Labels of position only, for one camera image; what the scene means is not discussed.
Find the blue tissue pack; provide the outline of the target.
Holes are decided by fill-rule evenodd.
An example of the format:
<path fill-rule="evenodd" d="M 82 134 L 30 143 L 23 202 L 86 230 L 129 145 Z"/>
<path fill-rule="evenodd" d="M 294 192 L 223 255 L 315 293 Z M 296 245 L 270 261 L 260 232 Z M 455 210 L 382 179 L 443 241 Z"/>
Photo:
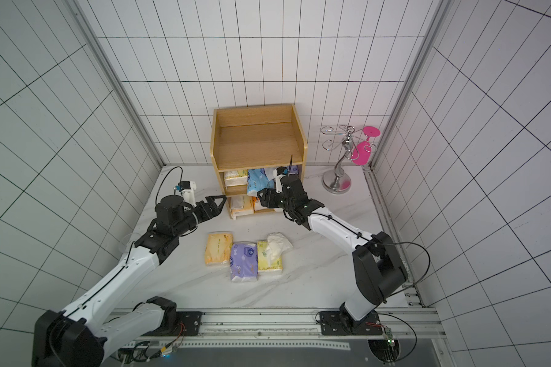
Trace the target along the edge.
<path fill-rule="evenodd" d="M 249 169 L 247 175 L 246 194 L 251 197 L 257 197 L 258 192 L 263 189 L 273 189 L 275 181 L 269 178 L 264 168 Z"/>

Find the orange-yellow tissue pack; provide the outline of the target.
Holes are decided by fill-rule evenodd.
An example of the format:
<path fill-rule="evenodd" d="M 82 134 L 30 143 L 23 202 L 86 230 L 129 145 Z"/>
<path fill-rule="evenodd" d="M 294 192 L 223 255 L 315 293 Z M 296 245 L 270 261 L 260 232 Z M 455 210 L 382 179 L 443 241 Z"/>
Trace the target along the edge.
<path fill-rule="evenodd" d="M 213 232 L 208 234 L 204 251 L 206 265 L 222 265 L 229 262 L 234 237 L 231 232 Z"/>

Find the yellow-green tissue pack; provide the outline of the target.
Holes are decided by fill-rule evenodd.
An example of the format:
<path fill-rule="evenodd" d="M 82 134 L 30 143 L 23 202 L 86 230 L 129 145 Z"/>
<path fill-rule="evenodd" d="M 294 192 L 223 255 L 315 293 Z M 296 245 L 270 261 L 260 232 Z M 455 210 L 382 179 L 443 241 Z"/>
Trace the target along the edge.
<path fill-rule="evenodd" d="M 281 232 L 271 233 L 267 239 L 258 241 L 258 273 L 282 273 L 283 253 L 291 249 L 292 243 Z"/>

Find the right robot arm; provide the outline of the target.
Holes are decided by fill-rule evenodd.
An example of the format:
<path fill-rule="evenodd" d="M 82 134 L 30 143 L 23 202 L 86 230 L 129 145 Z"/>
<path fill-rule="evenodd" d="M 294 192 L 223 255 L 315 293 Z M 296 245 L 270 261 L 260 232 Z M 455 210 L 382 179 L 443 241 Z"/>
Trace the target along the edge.
<path fill-rule="evenodd" d="M 280 189 L 258 192 L 260 203 L 281 209 L 287 220 L 324 236 L 351 255 L 358 290 L 341 305 L 340 314 L 347 321 L 364 321 L 408 280 L 398 243 L 385 232 L 373 234 L 352 226 L 324 203 L 309 198 L 298 176 L 283 176 L 279 182 Z"/>

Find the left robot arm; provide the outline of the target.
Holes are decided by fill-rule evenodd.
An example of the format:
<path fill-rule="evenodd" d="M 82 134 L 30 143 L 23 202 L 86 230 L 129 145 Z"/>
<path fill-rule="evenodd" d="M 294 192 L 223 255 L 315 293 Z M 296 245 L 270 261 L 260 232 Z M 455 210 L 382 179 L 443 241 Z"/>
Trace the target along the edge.
<path fill-rule="evenodd" d="M 180 239 L 218 217 L 226 196 L 195 204 L 169 195 L 129 252 L 95 286 L 61 311 L 48 310 L 35 323 L 33 366 L 99 366 L 139 336 L 171 336 L 184 331 L 175 302 L 153 297 L 112 321 L 108 318 L 128 293 L 177 249 Z"/>

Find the orange tissue pack bottom middle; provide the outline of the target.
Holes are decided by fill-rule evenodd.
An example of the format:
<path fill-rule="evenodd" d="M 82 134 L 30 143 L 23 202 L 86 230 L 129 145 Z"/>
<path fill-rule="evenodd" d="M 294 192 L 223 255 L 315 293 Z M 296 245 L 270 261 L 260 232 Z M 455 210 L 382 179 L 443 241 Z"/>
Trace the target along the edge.
<path fill-rule="evenodd" d="M 263 206 L 261 204 L 260 199 L 258 197 L 253 197 L 253 208 L 255 212 L 260 212 L 267 209 L 266 206 Z"/>

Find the beige tissue pack bottom left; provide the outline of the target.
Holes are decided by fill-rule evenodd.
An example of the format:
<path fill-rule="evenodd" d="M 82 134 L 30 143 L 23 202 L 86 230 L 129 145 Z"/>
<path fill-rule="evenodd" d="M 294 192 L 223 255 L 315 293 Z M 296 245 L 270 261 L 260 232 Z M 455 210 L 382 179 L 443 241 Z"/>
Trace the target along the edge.
<path fill-rule="evenodd" d="M 248 195 L 239 195 L 229 198 L 230 217 L 236 220 L 238 217 L 253 215 L 255 213 L 253 198 Z"/>

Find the yellow tissue pack middle shelf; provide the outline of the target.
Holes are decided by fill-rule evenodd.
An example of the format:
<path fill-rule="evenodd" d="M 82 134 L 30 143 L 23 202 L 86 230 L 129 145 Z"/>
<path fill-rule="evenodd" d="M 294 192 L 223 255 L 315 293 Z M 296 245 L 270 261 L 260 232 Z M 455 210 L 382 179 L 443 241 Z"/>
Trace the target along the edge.
<path fill-rule="evenodd" d="M 223 175 L 226 187 L 246 186 L 248 182 L 248 170 L 226 171 Z"/>

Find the white purple tissue pack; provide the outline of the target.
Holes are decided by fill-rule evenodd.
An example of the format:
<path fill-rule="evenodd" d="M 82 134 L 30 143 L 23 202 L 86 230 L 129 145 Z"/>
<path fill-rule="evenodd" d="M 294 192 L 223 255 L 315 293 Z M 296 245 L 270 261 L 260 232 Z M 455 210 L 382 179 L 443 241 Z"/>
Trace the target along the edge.
<path fill-rule="evenodd" d="M 297 165 L 292 165 L 291 167 L 280 166 L 274 169 L 274 178 L 283 177 L 283 176 L 292 175 L 292 174 L 299 174 L 299 172 L 300 170 Z"/>

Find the wooden three-tier shelf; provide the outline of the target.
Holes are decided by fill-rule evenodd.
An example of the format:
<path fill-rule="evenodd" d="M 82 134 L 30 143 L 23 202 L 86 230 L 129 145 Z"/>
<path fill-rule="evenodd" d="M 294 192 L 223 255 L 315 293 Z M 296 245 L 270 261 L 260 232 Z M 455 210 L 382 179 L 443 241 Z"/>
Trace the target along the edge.
<path fill-rule="evenodd" d="M 228 187 L 228 171 L 295 165 L 304 178 L 308 142 L 293 104 L 214 110 L 210 154 L 222 193 L 246 194 L 246 185 Z"/>

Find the chrome glass holder stand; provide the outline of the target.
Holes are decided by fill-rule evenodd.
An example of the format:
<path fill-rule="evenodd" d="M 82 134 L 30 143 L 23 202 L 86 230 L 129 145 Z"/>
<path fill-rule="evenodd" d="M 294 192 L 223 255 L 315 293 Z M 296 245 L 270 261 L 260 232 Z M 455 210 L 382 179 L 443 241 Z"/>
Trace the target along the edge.
<path fill-rule="evenodd" d="M 349 174 L 344 169 L 344 163 L 351 162 L 354 164 L 350 160 L 350 156 L 353 149 L 360 142 L 370 142 L 373 153 L 373 150 L 376 148 L 376 144 L 373 140 L 381 136 L 381 131 L 379 128 L 370 125 L 366 125 L 362 129 L 356 129 L 353 125 L 340 125 L 338 127 L 327 125 L 321 129 L 321 134 L 331 136 L 329 140 L 322 144 L 322 147 L 326 151 L 332 152 L 337 147 L 341 149 L 334 168 L 324 173 L 321 182 L 324 189 L 330 193 L 345 194 L 350 190 L 352 181 Z"/>

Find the clear plastic cup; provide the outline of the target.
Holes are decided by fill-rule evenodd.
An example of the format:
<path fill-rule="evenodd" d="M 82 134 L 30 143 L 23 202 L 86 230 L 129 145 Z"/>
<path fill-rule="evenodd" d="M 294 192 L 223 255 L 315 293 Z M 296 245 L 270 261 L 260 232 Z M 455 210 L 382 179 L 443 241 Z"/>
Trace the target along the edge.
<path fill-rule="evenodd" d="M 120 248 L 122 249 L 122 251 L 126 251 L 131 246 L 131 244 L 133 244 L 133 242 L 138 240 L 140 237 L 141 234 L 137 232 L 130 232 L 119 241 Z"/>

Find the pink wine glass lower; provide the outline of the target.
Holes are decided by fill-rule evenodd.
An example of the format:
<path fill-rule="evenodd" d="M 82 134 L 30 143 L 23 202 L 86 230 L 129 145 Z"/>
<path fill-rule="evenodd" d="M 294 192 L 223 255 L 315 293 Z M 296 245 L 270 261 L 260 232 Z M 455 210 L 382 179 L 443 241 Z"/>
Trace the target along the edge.
<path fill-rule="evenodd" d="M 355 165 L 364 166 L 369 162 L 371 152 L 372 152 L 372 146 L 371 146 L 370 142 L 368 142 L 368 141 L 360 142 L 353 149 L 353 152 L 350 156 L 350 160 Z"/>

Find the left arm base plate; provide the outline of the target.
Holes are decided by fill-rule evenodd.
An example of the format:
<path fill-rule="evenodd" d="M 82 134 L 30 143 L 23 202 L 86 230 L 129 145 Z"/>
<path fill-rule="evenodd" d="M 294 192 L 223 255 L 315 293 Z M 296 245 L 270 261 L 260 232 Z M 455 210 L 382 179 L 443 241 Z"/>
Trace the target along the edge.
<path fill-rule="evenodd" d="M 180 311 L 171 312 L 168 316 L 163 316 L 159 327 L 145 333 L 144 336 L 197 336 L 201 326 L 202 312 L 199 311 Z"/>

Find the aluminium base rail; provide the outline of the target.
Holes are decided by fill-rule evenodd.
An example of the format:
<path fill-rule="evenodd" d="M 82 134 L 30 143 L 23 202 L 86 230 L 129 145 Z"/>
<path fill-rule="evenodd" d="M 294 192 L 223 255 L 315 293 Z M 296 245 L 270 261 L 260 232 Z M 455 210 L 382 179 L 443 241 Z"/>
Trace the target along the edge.
<path fill-rule="evenodd" d="M 315 320 L 317 309 L 210 309 L 202 310 L 197 336 L 176 338 L 130 336 L 121 330 L 124 317 L 115 313 L 100 329 L 103 336 L 115 336 L 112 351 L 160 350 L 171 343 L 175 348 L 191 347 L 308 347 L 346 350 L 351 339 L 404 341 L 444 339 L 445 330 L 436 312 L 429 308 L 381 308 L 376 311 L 384 327 L 381 336 L 323 336 Z"/>

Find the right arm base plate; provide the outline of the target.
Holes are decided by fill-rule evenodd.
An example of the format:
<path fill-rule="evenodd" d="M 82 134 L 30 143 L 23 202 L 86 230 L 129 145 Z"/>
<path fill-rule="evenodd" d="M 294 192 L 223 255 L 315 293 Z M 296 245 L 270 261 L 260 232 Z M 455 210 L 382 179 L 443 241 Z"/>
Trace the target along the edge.
<path fill-rule="evenodd" d="M 356 321 L 344 311 L 323 310 L 316 314 L 315 320 L 323 336 L 381 336 L 384 333 L 379 315 L 374 311 Z"/>

